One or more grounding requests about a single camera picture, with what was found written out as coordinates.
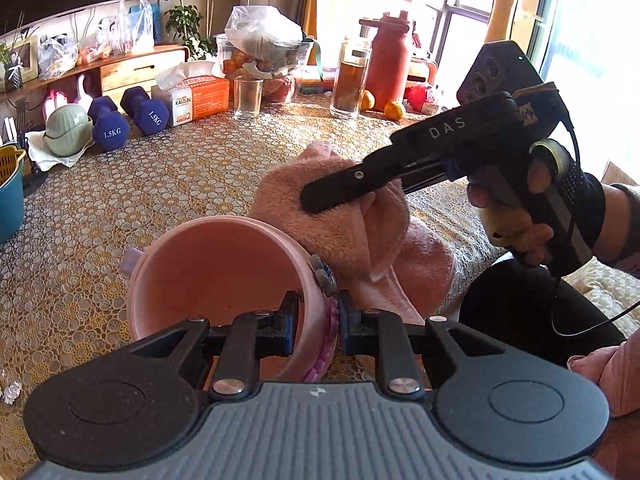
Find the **person's right hand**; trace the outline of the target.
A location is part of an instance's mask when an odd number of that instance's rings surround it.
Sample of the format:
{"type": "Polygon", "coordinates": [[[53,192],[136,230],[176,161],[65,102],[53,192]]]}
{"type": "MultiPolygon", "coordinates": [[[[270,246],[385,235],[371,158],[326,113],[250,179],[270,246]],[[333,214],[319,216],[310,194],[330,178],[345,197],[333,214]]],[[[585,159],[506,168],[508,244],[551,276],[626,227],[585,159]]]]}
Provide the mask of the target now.
{"type": "MultiPolygon", "coordinates": [[[[600,263],[621,270],[635,278],[639,275],[639,189],[620,183],[607,185],[592,174],[576,170],[573,177],[558,180],[548,162],[536,158],[528,168],[529,192],[540,194],[549,186],[576,183],[570,198],[575,228],[600,263]]],[[[491,244],[511,247],[522,255],[520,261],[501,260],[480,278],[500,284],[512,282],[526,286],[535,282],[549,284],[552,278],[542,268],[546,261],[546,244],[553,230],[536,223],[523,208],[510,208],[494,200],[494,193],[480,184],[480,177],[469,177],[466,188],[472,206],[480,218],[491,244]]]]}

